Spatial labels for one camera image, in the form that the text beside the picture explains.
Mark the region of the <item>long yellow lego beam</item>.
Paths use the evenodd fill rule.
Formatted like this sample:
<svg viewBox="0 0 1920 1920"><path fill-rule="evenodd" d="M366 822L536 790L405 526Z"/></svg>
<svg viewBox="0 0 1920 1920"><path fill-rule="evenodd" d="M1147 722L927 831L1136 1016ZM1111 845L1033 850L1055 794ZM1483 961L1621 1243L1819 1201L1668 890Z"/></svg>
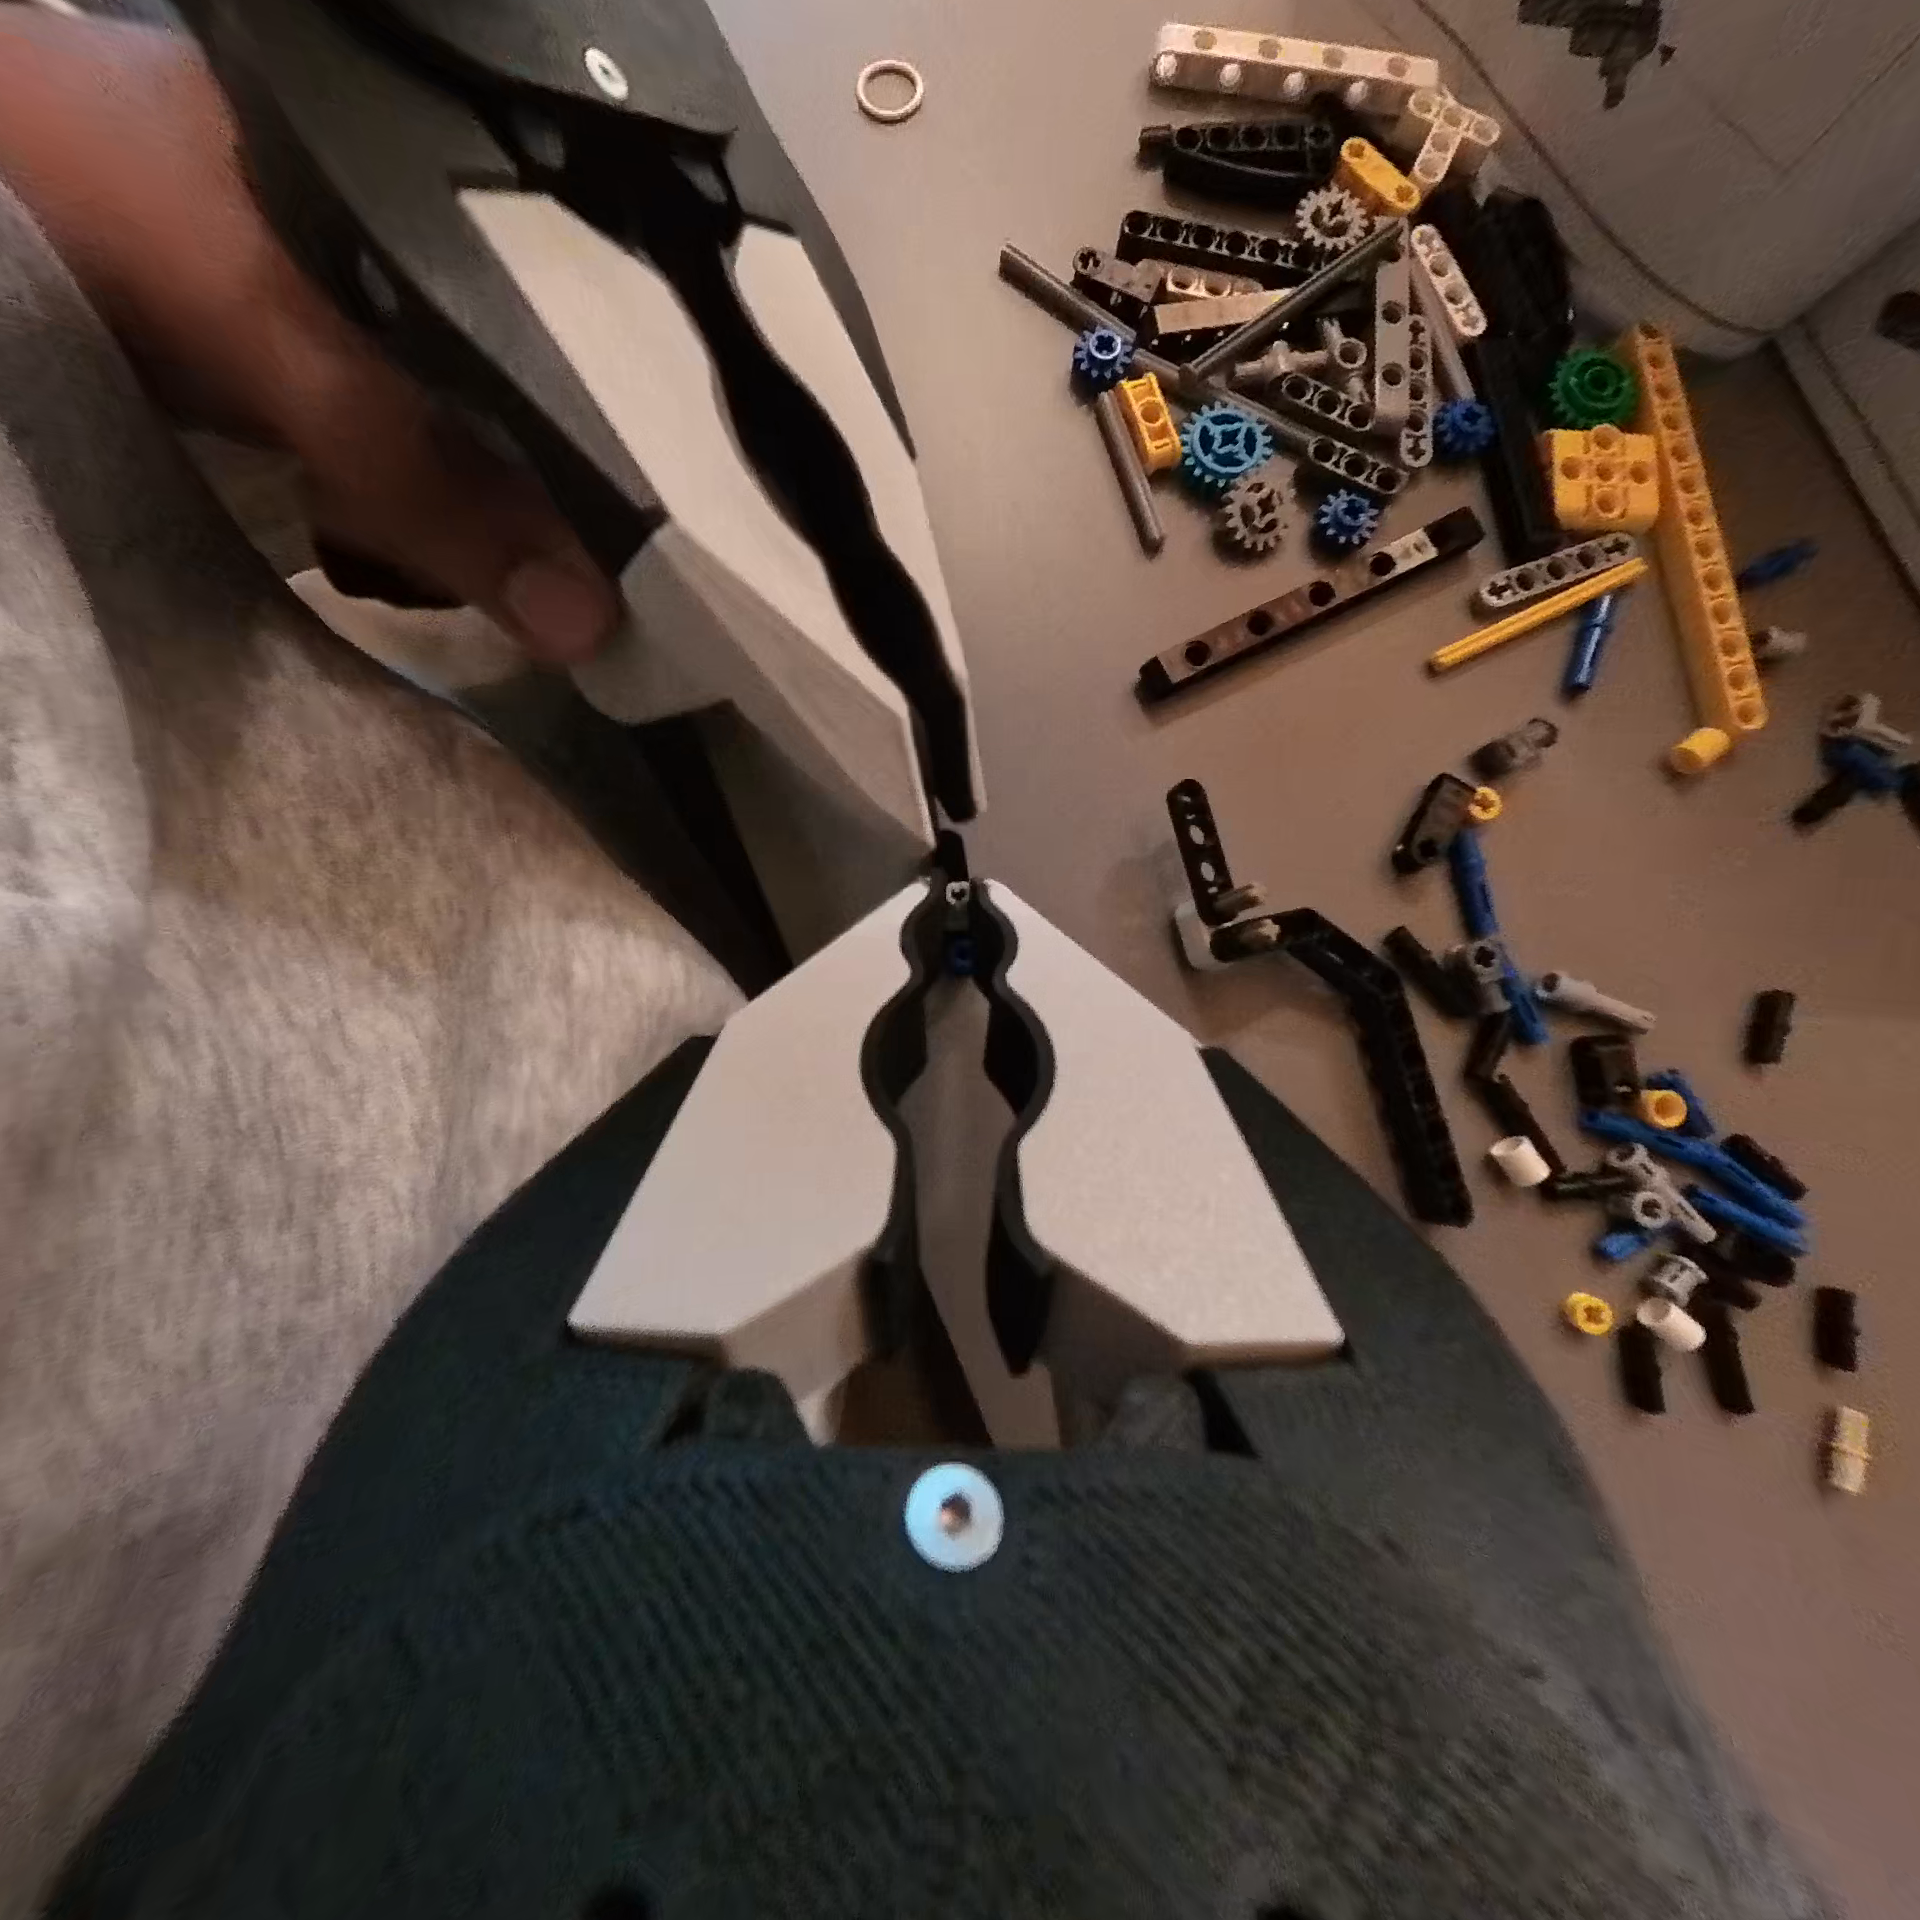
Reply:
<svg viewBox="0 0 1920 1920"><path fill-rule="evenodd" d="M1617 347L1639 381L1634 432L1658 443L1662 507L1651 544L1692 695L1692 727L1719 727L1738 748L1764 731L1767 706L1692 399L1676 347L1658 323L1635 322Z"/></svg>

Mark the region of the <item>small yellow lego connector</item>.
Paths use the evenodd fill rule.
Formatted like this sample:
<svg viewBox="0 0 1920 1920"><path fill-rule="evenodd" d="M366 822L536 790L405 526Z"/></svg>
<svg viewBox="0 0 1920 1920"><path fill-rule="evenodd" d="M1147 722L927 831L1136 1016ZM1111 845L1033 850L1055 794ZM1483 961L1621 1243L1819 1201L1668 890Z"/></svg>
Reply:
<svg viewBox="0 0 1920 1920"><path fill-rule="evenodd" d="M1340 141L1332 182L1383 221L1408 220L1423 201L1423 190L1363 135Z"/></svg>

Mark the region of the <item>long blue lego pin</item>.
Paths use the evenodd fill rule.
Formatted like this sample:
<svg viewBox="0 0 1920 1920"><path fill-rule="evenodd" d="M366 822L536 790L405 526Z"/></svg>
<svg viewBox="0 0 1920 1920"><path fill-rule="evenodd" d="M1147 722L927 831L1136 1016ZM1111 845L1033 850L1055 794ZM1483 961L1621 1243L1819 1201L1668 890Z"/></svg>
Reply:
<svg viewBox="0 0 1920 1920"><path fill-rule="evenodd" d="M1594 691L1617 628L1624 592L1626 588L1611 588L1582 605L1560 678L1560 695L1563 701L1582 701Z"/></svg>

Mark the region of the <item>person's grey sweatpants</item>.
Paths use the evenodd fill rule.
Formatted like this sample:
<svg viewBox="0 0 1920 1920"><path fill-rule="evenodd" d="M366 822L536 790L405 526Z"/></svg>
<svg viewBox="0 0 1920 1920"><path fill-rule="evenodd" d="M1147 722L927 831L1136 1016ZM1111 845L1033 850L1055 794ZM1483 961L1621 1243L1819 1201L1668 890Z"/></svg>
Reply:
<svg viewBox="0 0 1920 1920"><path fill-rule="evenodd" d="M732 982L333 635L4 194L4 1915L442 1262Z"/></svg>

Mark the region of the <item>person's left hand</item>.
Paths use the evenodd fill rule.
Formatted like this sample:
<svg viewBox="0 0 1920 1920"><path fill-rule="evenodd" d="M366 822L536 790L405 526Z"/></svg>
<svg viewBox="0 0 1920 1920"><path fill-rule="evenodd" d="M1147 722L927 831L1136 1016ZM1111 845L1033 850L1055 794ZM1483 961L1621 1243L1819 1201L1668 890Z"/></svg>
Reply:
<svg viewBox="0 0 1920 1920"><path fill-rule="evenodd" d="M445 414L270 225L228 94L155 28L4 6L2 174L185 419L288 456L325 546L576 664L622 599L546 492Z"/></svg>

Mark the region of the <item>dark grey lego beam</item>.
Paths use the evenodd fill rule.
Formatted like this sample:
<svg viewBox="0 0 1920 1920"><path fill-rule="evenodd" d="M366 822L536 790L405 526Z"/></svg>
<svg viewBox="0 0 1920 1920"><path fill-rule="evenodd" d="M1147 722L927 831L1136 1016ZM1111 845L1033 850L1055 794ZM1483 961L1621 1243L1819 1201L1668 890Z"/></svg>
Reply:
<svg viewBox="0 0 1920 1920"><path fill-rule="evenodd" d="M1259 403L1281 421L1281 443L1321 479L1380 504L1408 489L1410 471L1375 446L1363 402L1306 371L1284 371L1266 384Z"/></svg>

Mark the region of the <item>white thin lego liftarm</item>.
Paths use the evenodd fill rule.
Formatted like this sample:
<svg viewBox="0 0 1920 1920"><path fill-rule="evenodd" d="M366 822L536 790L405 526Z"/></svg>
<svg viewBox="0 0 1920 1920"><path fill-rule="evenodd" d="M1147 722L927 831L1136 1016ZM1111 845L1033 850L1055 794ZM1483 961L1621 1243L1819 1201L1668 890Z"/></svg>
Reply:
<svg viewBox="0 0 1920 1920"><path fill-rule="evenodd" d="M1454 342L1483 337L1485 310L1440 229L1430 221L1418 221L1406 229L1406 240L1414 291L1428 311L1428 322L1435 328L1444 323Z"/></svg>

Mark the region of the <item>white angled lego beam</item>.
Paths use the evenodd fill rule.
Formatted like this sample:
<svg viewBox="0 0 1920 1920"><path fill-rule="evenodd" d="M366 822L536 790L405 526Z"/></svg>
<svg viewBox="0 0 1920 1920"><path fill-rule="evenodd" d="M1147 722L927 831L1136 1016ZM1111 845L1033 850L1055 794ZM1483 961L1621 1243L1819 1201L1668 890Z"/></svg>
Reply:
<svg viewBox="0 0 1920 1920"><path fill-rule="evenodd" d="M1411 89L1394 126L1396 151L1420 194L1477 175L1502 134L1495 116L1460 104L1441 87Z"/></svg>

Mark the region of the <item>long dark grey lego axle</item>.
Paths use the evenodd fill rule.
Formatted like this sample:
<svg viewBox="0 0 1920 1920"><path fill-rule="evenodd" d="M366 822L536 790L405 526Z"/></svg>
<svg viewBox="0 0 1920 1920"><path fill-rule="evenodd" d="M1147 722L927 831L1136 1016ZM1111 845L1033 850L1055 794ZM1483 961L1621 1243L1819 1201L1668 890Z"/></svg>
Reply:
<svg viewBox="0 0 1920 1920"><path fill-rule="evenodd" d="M1184 392L1223 381L1237 362L1258 357L1284 331L1286 323L1313 314L1333 291L1357 277L1373 277L1381 265L1399 257L1408 234L1403 216L1396 216L1366 234L1354 247L1340 251L1319 272L1284 291L1216 346L1202 351L1177 374Z"/></svg>
<svg viewBox="0 0 1920 1920"><path fill-rule="evenodd" d="M1126 317L1014 244L998 251L998 276L1068 331L1081 335L1106 328L1129 351L1133 376L1153 374L1181 402L1202 402L1227 392L1235 357L1253 359L1244 323L1231 322L1227 300L1166 300Z"/></svg>

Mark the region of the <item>pile of small lego pins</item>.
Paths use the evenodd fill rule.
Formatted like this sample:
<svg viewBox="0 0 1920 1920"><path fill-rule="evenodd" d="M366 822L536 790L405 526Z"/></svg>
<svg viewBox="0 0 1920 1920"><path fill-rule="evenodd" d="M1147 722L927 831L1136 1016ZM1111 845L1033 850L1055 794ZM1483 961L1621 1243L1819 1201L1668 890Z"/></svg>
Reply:
<svg viewBox="0 0 1920 1920"><path fill-rule="evenodd" d="M1568 971L1526 974L1499 920L1479 829L1502 814L1488 778L1428 779L1388 862L1399 878L1441 868L1460 940L1433 947L1403 923L1381 936L1388 964L1437 1011L1470 1024L1462 1080L1497 1128L1485 1157L1516 1189L1605 1217L1592 1260L1643 1260L1630 1304L1573 1290L1560 1318L1611 1347L1626 1406L1668 1410L1668 1364L1697 1360L1715 1408L1732 1419L1758 1410L1738 1318L1764 1287L1786 1290L1809 1250L1808 1187L1760 1139L1717 1128L1677 1069L1643 1069L1638 1042L1649 1010ZM1597 1148L1572 1163L1550 1139L1508 1068L1516 1047L1548 1044L1548 1013L1582 1024L1565 1044L1573 1122Z"/></svg>

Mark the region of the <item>long black lego beam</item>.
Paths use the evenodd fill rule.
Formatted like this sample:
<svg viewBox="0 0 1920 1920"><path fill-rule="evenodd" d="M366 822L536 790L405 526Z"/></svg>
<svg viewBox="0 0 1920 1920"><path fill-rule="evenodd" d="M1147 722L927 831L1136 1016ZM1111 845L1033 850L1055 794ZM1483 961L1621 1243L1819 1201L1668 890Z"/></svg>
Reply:
<svg viewBox="0 0 1920 1920"><path fill-rule="evenodd" d="M1136 670L1133 697L1140 708L1160 708L1240 661L1255 659L1403 581L1470 556L1485 533L1477 511L1460 505L1399 538L1380 539L1293 588L1149 654Z"/></svg>

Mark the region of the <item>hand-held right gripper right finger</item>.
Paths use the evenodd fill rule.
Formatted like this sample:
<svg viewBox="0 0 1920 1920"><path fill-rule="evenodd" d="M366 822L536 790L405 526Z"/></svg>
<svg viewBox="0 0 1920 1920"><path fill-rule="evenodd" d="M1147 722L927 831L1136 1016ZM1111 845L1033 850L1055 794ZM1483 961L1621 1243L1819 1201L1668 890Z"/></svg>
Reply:
<svg viewBox="0 0 1920 1920"><path fill-rule="evenodd" d="M1344 1329L1192 1033L998 879L972 883L972 1399L1057 1443L1143 1377L1313 1365Z"/></svg>

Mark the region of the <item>green lego gear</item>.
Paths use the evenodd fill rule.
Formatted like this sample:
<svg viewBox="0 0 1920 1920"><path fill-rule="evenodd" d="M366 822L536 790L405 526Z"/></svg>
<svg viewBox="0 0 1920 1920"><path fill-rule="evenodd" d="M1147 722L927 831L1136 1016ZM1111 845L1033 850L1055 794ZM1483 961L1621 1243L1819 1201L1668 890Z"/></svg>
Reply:
<svg viewBox="0 0 1920 1920"><path fill-rule="evenodd" d="M1634 366L1605 347L1572 347L1548 371L1548 415L1562 430L1630 428L1639 409Z"/></svg>

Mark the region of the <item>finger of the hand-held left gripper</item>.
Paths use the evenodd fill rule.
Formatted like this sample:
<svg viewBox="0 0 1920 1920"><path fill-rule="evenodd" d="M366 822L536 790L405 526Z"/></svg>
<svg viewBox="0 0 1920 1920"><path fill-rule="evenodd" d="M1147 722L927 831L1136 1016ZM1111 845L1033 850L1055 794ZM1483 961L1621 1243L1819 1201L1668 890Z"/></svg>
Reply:
<svg viewBox="0 0 1920 1920"><path fill-rule="evenodd" d="M458 201L663 510L618 575L625 628L576 673L587 701L630 724L732 708L906 858L930 851L906 699L752 476L683 300L546 196L466 188Z"/></svg>
<svg viewBox="0 0 1920 1920"><path fill-rule="evenodd" d="M828 419L862 497L852 624L917 724L923 779L955 824L979 811L967 664L915 456L801 241L749 224L732 279L762 337Z"/></svg>

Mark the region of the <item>wide black lego beam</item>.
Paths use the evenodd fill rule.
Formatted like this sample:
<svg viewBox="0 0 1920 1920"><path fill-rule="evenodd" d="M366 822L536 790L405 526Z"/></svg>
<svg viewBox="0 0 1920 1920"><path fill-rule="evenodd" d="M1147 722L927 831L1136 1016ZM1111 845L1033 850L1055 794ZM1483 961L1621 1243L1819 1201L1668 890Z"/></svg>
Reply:
<svg viewBox="0 0 1920 1920"><path fill-rule="evenodd" d="M1550 377L1573 335L1568 251L1548 205L1510 188L1476 201L1464 232L1468 279L1485 314L1485 331L1465 359L1493 419L1479 453L1481 479L1505 560L1542 560L1563 531L1538 438L1548 426Z"/></svg>

